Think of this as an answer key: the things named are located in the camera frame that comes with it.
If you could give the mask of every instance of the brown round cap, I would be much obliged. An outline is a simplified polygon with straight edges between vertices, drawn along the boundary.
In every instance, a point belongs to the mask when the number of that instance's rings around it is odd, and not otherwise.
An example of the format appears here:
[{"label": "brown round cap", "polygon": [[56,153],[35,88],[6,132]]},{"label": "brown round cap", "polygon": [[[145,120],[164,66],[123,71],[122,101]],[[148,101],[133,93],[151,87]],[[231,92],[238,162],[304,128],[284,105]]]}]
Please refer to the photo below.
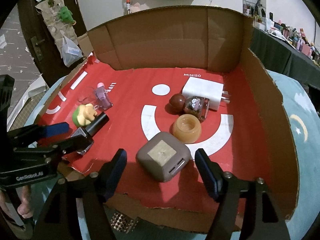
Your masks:
[{"label": "brown round cap", "polygon": [[170,98],[169,104],[174,112],[180,113],[183,111],[185,101],[186,98],[182,94],[175,94]]}]

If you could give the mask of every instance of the red surface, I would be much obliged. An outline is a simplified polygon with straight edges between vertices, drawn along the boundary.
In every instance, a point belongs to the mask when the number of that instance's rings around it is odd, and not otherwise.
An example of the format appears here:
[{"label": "red surface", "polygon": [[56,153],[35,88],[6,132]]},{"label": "red surface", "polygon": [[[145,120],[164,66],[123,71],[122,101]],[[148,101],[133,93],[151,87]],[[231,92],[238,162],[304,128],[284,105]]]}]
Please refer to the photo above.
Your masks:
[{"label": "red surface", "polygon": [[[71,90],[70,86],[82,71],[62,89],[61,92],[67,100],[63,102],[57,96],[49,106],[49,109],[54,109],[59,105],[61,109],[55,114],[44,114],[40,121],[41,124],[66,121],[72,128],[71,134],[76,128],[71,116],[79,104],[79,95],[90,86],[96,87],[99,82],[103,82],[105,87],[116,83],[109,92],[114,105],[106,111],[110,121],[94,136],[95,143],[86,155],[68,155],[73,168],[86,174],[98,171],[104,162],[111,160],[118,148],[124,148],[128,154],[128,164],[119,182],[118,193],[127,193],[129,197],[139,199],[147,207],[175,207],[204,213],[215,212],[217,204],[208,197],[193,161],[171,181],[158,183],[136,163],[135,159],[137,151],[147,142],[141,128],[143,106],[157,106],[155,119],[159,129],[171,131],[172,124],[178,116],[167,112],[166,105],[172,95],[181,92],[188,80],[188,76],[184,74],[188,73],[200,74],[203,79],[224,83],[224,90],[231,95],[230,104],[221,103],[218,111],[209,111],[207,119],[202,123],[202,135],[197,142],[209,138],[216,132],[220,124],[220,114],[232,114],[232,135],[210,159],[219,163],[224,171],[231,171],[242,179],[263,177],[266,182],[270,181],[271,169],[262,122],[240,66],[227,74],[192,68],[115,71],[109,65],[94,63],[93,60],[91,58],[90,63],[83,68],[88,74],[74,90]],[[157,84],[168,85],[170,92],[165,96],[153,94],[152,88]]]}]

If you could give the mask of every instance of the white circle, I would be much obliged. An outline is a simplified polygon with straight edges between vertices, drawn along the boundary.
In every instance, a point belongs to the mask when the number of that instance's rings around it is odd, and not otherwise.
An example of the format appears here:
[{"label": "white circle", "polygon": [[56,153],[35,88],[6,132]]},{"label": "white circle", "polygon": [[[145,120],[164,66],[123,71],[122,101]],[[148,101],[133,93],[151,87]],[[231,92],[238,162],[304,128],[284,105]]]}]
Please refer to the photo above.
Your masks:
[{"label": "white circle", "polygon": [[170,87],[168,85],[165,85],[165,84],[155,85],[152,88],[152,92],[157,96],[165,96],[165,95],[169,94]]}]

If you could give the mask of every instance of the table with dark cloth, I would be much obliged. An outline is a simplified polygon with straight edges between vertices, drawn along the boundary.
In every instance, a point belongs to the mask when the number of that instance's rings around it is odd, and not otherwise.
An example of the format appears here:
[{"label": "table with dark cloth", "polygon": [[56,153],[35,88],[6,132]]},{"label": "table with dark cloth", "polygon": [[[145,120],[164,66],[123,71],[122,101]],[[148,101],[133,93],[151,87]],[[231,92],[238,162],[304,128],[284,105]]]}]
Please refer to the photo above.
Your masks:
[{"label": "table with dark cloth", "polygon": [[320,68],[285,41],[255,28],[250,49],[266,69],[320,90]]}]

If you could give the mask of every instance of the door handle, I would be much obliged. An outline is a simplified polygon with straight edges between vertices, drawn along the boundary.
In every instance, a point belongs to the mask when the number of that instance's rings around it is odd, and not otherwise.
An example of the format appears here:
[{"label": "door handle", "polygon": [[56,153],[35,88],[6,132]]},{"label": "door handle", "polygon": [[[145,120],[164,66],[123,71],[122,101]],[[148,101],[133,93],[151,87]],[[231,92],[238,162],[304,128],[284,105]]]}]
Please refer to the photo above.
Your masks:
[{"label": "door handle", "polygon": [[30,40],[31,40],[31,43],[32,43],[32,47],[35,50],[35,53],[36,53],[38,61],[43,60],[43,55],[42,55],[42,52],[41,52],[41,49],[40,49],[39,46],[44,42],[44,39],[38,41],[37,37],[34,36]]}]

